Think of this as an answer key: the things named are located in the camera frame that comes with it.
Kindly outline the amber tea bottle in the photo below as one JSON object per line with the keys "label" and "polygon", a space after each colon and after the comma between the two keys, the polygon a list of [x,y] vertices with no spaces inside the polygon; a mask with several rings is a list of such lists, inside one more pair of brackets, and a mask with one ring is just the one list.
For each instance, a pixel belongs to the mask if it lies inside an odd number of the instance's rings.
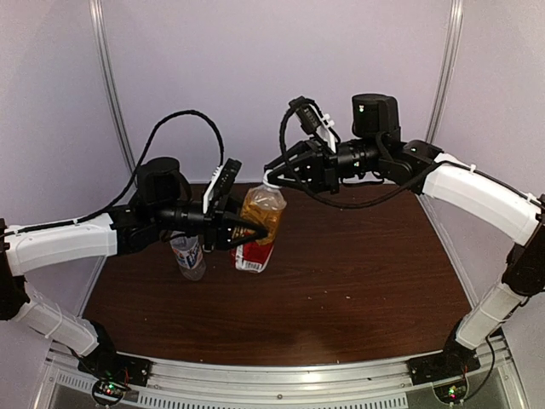
{"label": "amber tea bottle", "polygon": [[238,271],[260,274],[267,268],[286,205],[280,188],[265,181],[246,193],[240,216],[261,230],[236,230],[235,239],[252,237],[250,242],[231,250],[232,265]]}

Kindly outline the white tea bottle cap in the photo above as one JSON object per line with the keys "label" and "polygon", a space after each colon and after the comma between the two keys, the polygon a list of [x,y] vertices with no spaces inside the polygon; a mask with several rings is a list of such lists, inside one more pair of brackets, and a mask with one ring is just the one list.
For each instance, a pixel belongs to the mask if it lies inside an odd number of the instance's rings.
{"label": "white tea bottle cap", "polygon": [[265,185],[266,187],[270,187],[273,189],[281,189],[282,187],[273,180],[271,173],[272,172],[270,170],[266,170],[264,172],[264,175],[262,177],[262,184]]}

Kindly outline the clear water bottle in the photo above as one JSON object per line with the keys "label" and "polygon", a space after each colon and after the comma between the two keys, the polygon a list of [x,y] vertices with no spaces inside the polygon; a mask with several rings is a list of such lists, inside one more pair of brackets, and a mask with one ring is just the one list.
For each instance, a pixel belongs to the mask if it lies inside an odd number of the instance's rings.
{"label": "clear water bottle", "polygon": [[206,271],[206,263],[198,236],[180,236],[169,243],[182,275],[190,281],[201,280]]}

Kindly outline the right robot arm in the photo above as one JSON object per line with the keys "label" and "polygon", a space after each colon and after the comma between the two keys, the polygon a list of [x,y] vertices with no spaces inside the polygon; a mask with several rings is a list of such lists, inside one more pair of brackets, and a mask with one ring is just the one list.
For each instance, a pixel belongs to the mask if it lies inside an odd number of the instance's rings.
{"label": "right robot arm", "polygon": [[[304,96],[290,101],[279,128],[280,155],[265,165],[267,182],[306,193],[344,210],[369,208],[411,191],[465,210],[512,241],[502,277],[453,328],[437,369],[448,377],[463,370],[475,349],[520,306],[544,290],[544,199],[498,181],[421,140],[403,142],[397,100],[390,95],[352,98],[354,138],[340,141],[329,116]],[[324,198],[346,179],[367,173],[397,189],[359,204]]]}

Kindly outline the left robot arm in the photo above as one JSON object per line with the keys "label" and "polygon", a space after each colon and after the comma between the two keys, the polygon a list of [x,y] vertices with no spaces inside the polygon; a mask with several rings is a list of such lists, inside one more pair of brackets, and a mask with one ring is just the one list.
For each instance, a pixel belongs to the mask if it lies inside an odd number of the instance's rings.
{"label": "left robot arm", "polygon": [[26,273],[89,257],[134,254],[167,232],[199,236],[207,251],[228,251],[267,236],[267,229],[241,217],[241,203],[230,190],[241,168],[228,159],[213,174],[202,200],[175,158],[155,158],[136,172],[137,190],[126,205],[96,216],[49,225],[1,226],[1,318],[23,322],[46,338],[88,357],[104,378],[123,369],[106,331],[66,312],[26,282]]}

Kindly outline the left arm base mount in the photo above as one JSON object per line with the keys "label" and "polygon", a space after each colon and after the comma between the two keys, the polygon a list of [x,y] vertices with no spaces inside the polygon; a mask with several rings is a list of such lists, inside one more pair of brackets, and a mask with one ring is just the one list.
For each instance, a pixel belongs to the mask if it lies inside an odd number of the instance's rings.
{"label": "left arm base mount", "polygon": [[106,328],[93,320],[90,323],[97,333],[98,346],[87,355],[73,353],[79,362],[78,370],[100,380],[146,387],[151,361],[120,354]]}

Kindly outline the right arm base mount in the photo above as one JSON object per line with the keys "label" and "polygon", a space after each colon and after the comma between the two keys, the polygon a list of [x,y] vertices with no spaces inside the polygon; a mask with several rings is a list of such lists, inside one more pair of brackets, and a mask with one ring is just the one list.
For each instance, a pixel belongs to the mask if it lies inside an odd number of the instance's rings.
{"label": "right arm base mount", "polygon": [[476,349],[468,349],[456,340],[456,331],[461,322],[459,320],[453,327],[440,352],[408,360],[407,366],[413,385],[461,377],[464,373],[481,367],[476,357]]}

